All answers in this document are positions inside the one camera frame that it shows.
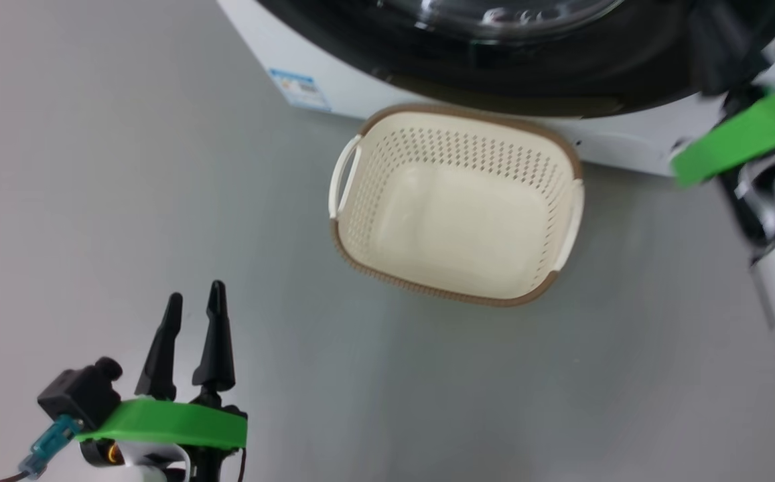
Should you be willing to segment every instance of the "washing machine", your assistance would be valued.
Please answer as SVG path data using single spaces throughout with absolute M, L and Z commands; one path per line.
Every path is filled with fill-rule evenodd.
M 581 159 L 668 175 L 721 98 L 697 94 L 695 0 L 219 0 L 292 106 L 368 118 L 404 103 L 521 116 Z M 773 63 L 775 0 L 727 0 Z

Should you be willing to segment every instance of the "plastic basket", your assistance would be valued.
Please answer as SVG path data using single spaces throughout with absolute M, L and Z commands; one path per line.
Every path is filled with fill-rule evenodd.
M 513 306 L 539 297 L 563 268 L 583 181 L 577 153 L 547 129 L 399 106 L 368 119 L 342 150 L 328 208 L 336 248 L 359 271 L 434 296 Z

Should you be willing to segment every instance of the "green band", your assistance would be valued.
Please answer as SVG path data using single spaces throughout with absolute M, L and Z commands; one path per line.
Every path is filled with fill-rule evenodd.
M 775 94 L 712 129 L 673 159 L 679 185 L 715 177 L 775 149 Z
M 75 438 L 78 442 L 110 438 L 233 451 L 246 445 L 247 420 L 206 406 L 136 399 L 122 402 L 100 430 Z

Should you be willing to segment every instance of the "gray floor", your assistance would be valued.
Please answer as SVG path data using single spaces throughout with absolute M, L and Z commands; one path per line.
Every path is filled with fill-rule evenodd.
M 461 305 L 336 256 L 356 126 L 286 106 L 209 0 L 0 0 L 0 477 L 59 370 L 109 354 L 130 393 L 173 290 L 192 396 L 222 278 L 250 482 L 775 480 L 775 347 L 714 189 L 588 167 L 550 292 Z M 45 479 L 109 477 L 72 447 Z

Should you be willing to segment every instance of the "sticker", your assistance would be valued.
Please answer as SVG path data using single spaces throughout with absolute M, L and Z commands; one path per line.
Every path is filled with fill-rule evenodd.
M 325 94 L 322 94 L 313 78 L 283 72 L 276 68 L 271 68 L 268 73 L 271 74 L 271 79 L 274 79 L 280 92 L 286 95 L 289 104 L 296 107 L 307 107 L 307 109 L 331 110 Z

